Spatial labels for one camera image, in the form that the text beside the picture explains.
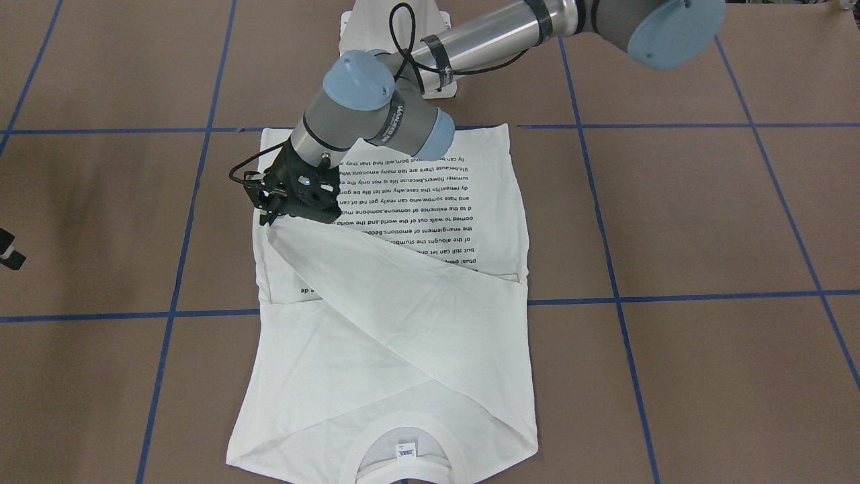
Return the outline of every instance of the blue joint cap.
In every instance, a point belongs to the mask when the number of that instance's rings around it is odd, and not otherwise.
[[[418,159],[435,161],[445,156],[454,142],[454,120],[442,109],[436,108],[436,123],[427,136],[424,146],[415,154]]]
[[[627,53],[659,71],[673,69],[708,46],[725,14],[725,0],[669,0],[636,28]]]
[[[349,51],[326,73],[322,88],[344,108],[375,111],[391,102],[394,76],[372,54]]]

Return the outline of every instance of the white fabric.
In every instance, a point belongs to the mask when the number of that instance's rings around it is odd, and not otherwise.
[[[267,130],[261,144],[288,135]],[[389,160],[384,166],[406,172],[382,185],[452,185],[432,178],[455,162],[395,163],[403,156],[357,146],[341,165],[341,179],[370,183],[379,168],[367,166]],[[403,223],[385,215],[390,233],[360,225],[382,208],[428,207],[434,200],[409,202],[393,191],[391,197],[406,201],[341,195],[341,203],[355,203],[344,207],[350,212],[341,217],[344,226],[285,217],[264,228],[255,215],[261,336],[227,463],[296,484],[354,483],[359,474],[361,484],[422,476],[460,484],[537,451],[525,317],[528,238],[507,127],[458,132],[446,156],[469,173],[457,180],[462,191],[445,191],[457,202],[469,193],[468,205],[448,203],[471,207],[455,210],[472,219],[459,225],[454,217],[413,222],[412,214]],[[269,163],[271,157],[261,160]],[[409,170],[434,166],[422,183],[404,181],[417,177]],[[357,207],[377,214],[359,214]],[[441,226],[470,235],[473,262],[444,262],[456,257],[444,251],[463,243],[415,235]],[[396,227],[410,227],[413,235],[404,238]],[[385,443],[413,434],[433,445],[418,440],[413,461],[396,459],[394,448],[384,458]]]

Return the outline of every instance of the shirt tag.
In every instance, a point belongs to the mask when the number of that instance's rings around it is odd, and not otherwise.
[[[396,447],[397,452],[397,460],[400,459],[415,459],[417,457],[417,450],[415,450],[415,442],[410,442],[408,444],[398,444]]]

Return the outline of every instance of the robotic arm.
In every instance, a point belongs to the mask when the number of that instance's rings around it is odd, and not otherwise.
[[[413,22],[405,48],[393,28],[400,8]],[[599,34],[641,64],[672,69],[708,46],[725,9],[724,0],[517,0],[415,42],[415,13],[400,3],[389,18],[398,52],[344,53],[290,139],[245,160],[230,171],[230,179],[241,183],[262,211],[261,225],[285,214],[332,223],[341,215],[338,164],[359,138],[420,159],[439,159],[448,151],[454,121],[428,104],[425,92],[509,65],[556,35],[580,32]],[[274,163],[263,173],[235,176],[276,149]]]

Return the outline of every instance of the black cable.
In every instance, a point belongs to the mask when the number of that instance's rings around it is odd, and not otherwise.
[[[410,19],[411,24],[412,24],[411,32],[409,33],[409,48],[408,49],[404,49],[400,45],[400,42],[397,41],[397,36],[394,33],[394,14],[399,9],[404,8],[404,7],[409,12],[409,19]],[[403,73],[403,69],[406,67],[407,63],[414,65],[416,67],[419,67],[425,71],[430,71],[430,72],[433,72],[436,74],[444,73],[440,69],[436,69],[435,67],[430,67],[429,65],[423,65],[422,63],[418,62],[417,60],[415,60],[415,58],[412,57],[412,49],[415,48],[415,11],[412,10],[411,5],[409,5],[408,3],[398,3],[397,5],[394,6],[393,9],[391,9],[391,13],[388,16],[388,29],[389,29],[389,32],[391,33],[391,40],[394,41],[394,46],[397,49],[397,52],[400,53],[400,55],[403,57],[403,62],[400,64],[400,68],[397,70],[397,74],[395,75],[395,78],[400,77],[400,75]],[[516,62],[517,60],[522,58],[525,55],[525,53],[527,53],[528,51],[529,51],[529,49],[525,49],[524,51],[513,56],[511,59],[507,60],[506,62],[503,62],[503,63],[498,64],[498,65],[493,65],[491,67],[484,67],[482,69],[475,69],[472,71],[452,71],[451,74],[454,76],[472,76],[475,74],[483,74],[485,72],[496,71],[498,69],[501,69],[503,67],[508,67],[509,65],[513,64],[514,62]]]
[[[278,143],[277,145],[272,146],[272,147],[270,147],[270,148],[266,148],[265,150],[263,150],[263,151],[261,151],[261,152],[257,153],[256,155],[252,156],[251,158],[248,158],[248,159],[246,159],[245,161],[242,161],[242,163],[237,164],[236,166],[234,166],[234,167],[233,167],[233,169],[232,169],[232,170],[230,170],[230,180],[233,180],[233,181],[234,181],[234,182],[236,182],[236,183],[241,183],[242,185],[246,185],[246,184],[248,184],[245,180],[243,180],[243,179],[241,179],[241,178],[236,177],[235,173],[236,173],[240,168],[242,168],[242,167],[243,167],[243,166],[245,166],[246,164],[248,164],[248,163],[250,163],[250,162],[254,161],[255,159],[258,159],[259,157],[261,157],[261,156],[263,156],[263,155],[269,154],[270,152],[273,152],[273,151],[277,150],[278,148],[282,148],[284,145],[286,145],[286,143],[287,143],[288,141],[289,141],[289,140],[284,141],[283,143]]]

